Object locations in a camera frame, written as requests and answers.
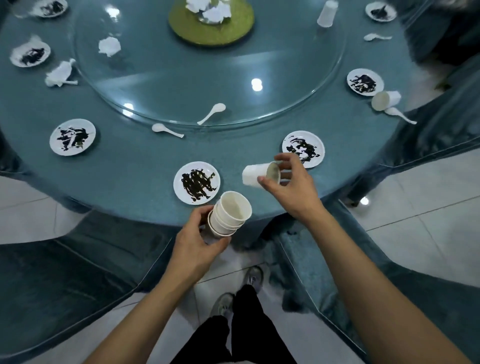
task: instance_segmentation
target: black pants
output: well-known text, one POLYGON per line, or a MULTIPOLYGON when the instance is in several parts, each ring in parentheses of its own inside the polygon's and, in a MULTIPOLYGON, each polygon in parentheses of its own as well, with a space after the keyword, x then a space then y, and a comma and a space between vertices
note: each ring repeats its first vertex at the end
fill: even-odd
POLYGON ((233 300, 232 354, 226 348, 228 321, 213 316, 193 333, 170 364, 217 364, 248 360, 255 364, 296 364, 273 322, 264 314, 255 289, 245 285, 233 300))

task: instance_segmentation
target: white plate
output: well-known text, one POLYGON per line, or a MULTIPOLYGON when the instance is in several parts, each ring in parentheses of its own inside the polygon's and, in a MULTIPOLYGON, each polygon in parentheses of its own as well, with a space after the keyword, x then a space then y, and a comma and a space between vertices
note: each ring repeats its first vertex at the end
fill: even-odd
POLYGON ((175 179, 173 180, 173 190, 175 191, 175 194, 181 201, 189 205, 201 205, 210 201, 212 198, 215 197, 219 189, 220 175, 218 174, 218 171, 215 169, 214 166, 206 162, 192 162, 185 164, 182 168, 179 169, 179 171, 175 175, 175 179), (209 191, 208 189, 203 188, 202 191, 204 195, 200 196, 199 199, 196 199, 194 198, 194 196, 190 195, 183 186, 182 182, 183 174, 188 174, 190 176, 190 173, 193 170, 203 170, 203 173, 206 175, 207 178, 210 178, 214 173, 214 176, 210 180, 210 185, 212 188, 215 189, 213 191, 209 191))
POLYGON ((62 15, 64 12, 67 11, 67 9, 68 9, 68 3, 65 0, 40 0, 33 5, 33 8, 30 11, 30 15, 38 16, 40 18, 55 18, 57 16, 62 15), (46 9, 46 7, 52 6, 53 3, 55 2, 62 5, 63 9, 60 12, 54 12, 49 15, 48 9, 46 9))
POLYGON ((45 62, 45 60, 50 56, 51 52, 52 50, 50 49, 50 46, 47 43, 42 42, 39 36, 32 36, 27 43, 22 44, 21 46, 12 50, 10 61, 17 67, 33 67, 45 62), (32 52, 33 49, 43 49, 44 52, 42 57, 32 63, 22 61, 22 58, 27 56, 29 52, 32 52))
POLYGON ((371 2, 365 7, 365 12, 367 13, 368 17, 377 21, 377 22, 391 22, 396 18, 396 10, 393 6, 388 5, 386 2, 383 1, 375 1, 371 2), (372 15, 372 10, 377 10, 385 7, 385 11, 387 12, 387 17, 385 19, 376 18, 372 15))
POLYGON ((74 156, 92 145, 96 135, 95 126, 85 119, 68 120, 55 128, 50 136, 50 148, 61 156, 74 156))
POLYGON ((285 137, 282 143, 282 151, 284 153, 290 153, 293 151, 292 148, 295 149, 296 153, 300 152, 299 157, 302 160, 305 168, 313 168, 318 166, 325 157, 325 146, 320 138, 315 134, 306 132, 304 130, 297 130, 296 132, 292 132, 285 137), (308 145, 306 147, 300 146, 300 148, 297 148, 299 147, 299 144, 302 144, 303 142, 301 139, 303 139, 306 144, 313 146, 313 150, 310 150, 310 152, 307 153, 306 147, 308 147, 308 145))
POLYGON ((350 71, 350 73, 347 75, 347 84, 353 91, 363 96, 375 96, 380 91, 383 91, 385 87, 382 78, 374 71, 367 70, 366 68, 357 68, 356 70, 350 71), (363 75, 369 76, 372 80, 376 82, 375 88, 370 92, 360 92, 357 91, 354 87, 355 83, 353 82, 353 80, 355 79, 355 77, 360 77, 363 75))

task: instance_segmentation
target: soy sauce residue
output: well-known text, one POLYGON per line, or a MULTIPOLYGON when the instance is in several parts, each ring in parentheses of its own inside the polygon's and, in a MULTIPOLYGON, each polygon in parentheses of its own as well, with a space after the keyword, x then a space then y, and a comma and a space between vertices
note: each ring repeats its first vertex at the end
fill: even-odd
POLYGON ((63 11, 63 5, 58 1, 53 1, 48 5, 40 7, 45 16, 52 16, 63 11))
POLYGON ((68 129, 60 129, 60 136, 57 140, 62 141, 62 150, 66 152, 70 148, 83 148, 87 138, 88 133, 84 128, 75 129, 70 127, 68 129))
POLYGON ((353 80, 350 80, 350 82, 352 82, 352 87, 362 94, 364 92, 375 91, 375 88, 377 87, 377 83, 366 74, 356 76, 353 80))
POLYGON ((305 141, 305 139, 295 138, 295 136, 292 136, 292 138, 294 138, 294 139, 290 140, 292 145, 287 146, 287 150, 289 152, 295 153, 297 156, 299 156, 302 163, 310 162, 312 160, 312 158, 320 156, 320 154, 317 154, 315 152, 315 149, 317 147, 313 146, 312 144, 308 144, 305 141))
POLYGON ((388 19, 388 13, 387 13, 387 10, 385 10, 385 8, 386 8, 386 5, 384 5, 384 7, 382 7, 381 9, 373 9, 370 12, 370 14, 372 14, 374 18, 386 20, 388 19))
POLYGON ((32 48, 28 50, 20 59, 23 64, 37 63, 45 54, 45 48, 32 48))
POLYGON ((181 182, 183 188, 187 193, 192 196, 192 200, 199 201, 202 197, 210 198, 204 191, 215 191, 216 187, 212 187, 212 178, 215 177, 215 173, 212 173, 210 177, 204 173, 204 170, 192 170, 190 173, 184 173, 181 175, 181 182))

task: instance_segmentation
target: foot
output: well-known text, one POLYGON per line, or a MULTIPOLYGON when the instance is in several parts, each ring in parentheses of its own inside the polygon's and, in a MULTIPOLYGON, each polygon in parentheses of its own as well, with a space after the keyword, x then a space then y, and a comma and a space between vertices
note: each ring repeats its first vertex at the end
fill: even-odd
POLYGON ((233 313, 233 297, 232 293, 224 293, 218 297, 213 304, 212 311, 210 311, 210 317, 223 316, 228 318, 233 313))
POLYGON ((255 288, 255 292, 260 292, 264 283, 264 271, 259 266, 251 267, 247 270, 243 278, 242 287, 245 284, 250 284, 255 288))

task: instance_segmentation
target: plastic spoon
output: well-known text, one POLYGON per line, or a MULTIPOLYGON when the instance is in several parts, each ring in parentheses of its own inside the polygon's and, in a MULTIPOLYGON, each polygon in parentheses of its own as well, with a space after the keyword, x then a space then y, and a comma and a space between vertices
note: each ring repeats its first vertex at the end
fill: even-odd
POLYGON ((388 115, 392 115, 392 116, 399 116, 401 117, 403 120, 405 120, 406 122, 409 122, 410 124, 416 124, 417 122, 416 121, 413 121, 413 120, 410 120, 409 118, 407 118, 399 109, 397 108, 388 108, 388 109, 385 109, 385 114, 388 114, 388 115))
POLYGON ((222 112, 222 111, 225 111, 227 107, 225 106, 225 104, 215 104, 213 105, 212 107, 212 110, 208 113, 207 116, 204 117, 203 120, 199 121, 197 124, 198 125, 202 125, 205 121, 208 120, 208 118, 210 116, 212 116, 213 114, 215 114, 216 112, 222 112))
POLYGON ((153 124, 152 125, 152 130, 155 132, 155 133, 159 133, 159 132, 167 132, 167 133, 170 133, 174 136, 177 136, 178 138, 183 138, 185 135, 184 134, 178 134, 176 132, 173 132, 171 131, 169 128, 167 128, 165 125, 163 124, 153 124))
POLYGON ((364 36, 363 39, 365 39, 367 42, 370 42, 374 39, 389 40, 389 39, 392 39, 392 37, 391 36, 381 36, 380 34, 376 34, 376 33, 370 33, 370 34, 367 34, 366 36, 364 36))

